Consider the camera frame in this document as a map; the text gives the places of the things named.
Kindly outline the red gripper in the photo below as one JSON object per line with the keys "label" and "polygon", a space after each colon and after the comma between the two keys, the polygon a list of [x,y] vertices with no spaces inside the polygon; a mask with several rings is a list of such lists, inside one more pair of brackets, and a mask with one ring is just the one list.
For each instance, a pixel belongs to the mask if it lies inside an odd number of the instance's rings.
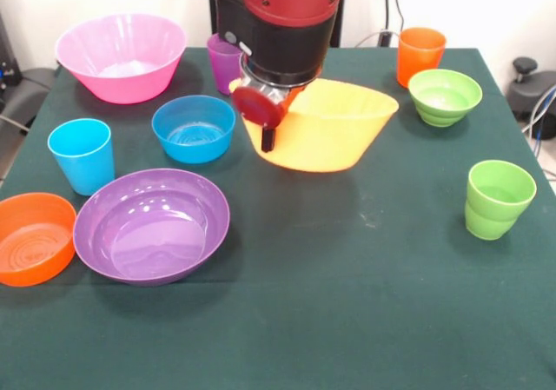
{"label": "red gripper", "polygon": [[262,126],[261,150],[270,152],[275,147],[275,128],[288,113],[293,100],[304,90],[263,85],[239,86],[231,94],[233,104],[248,121]]}

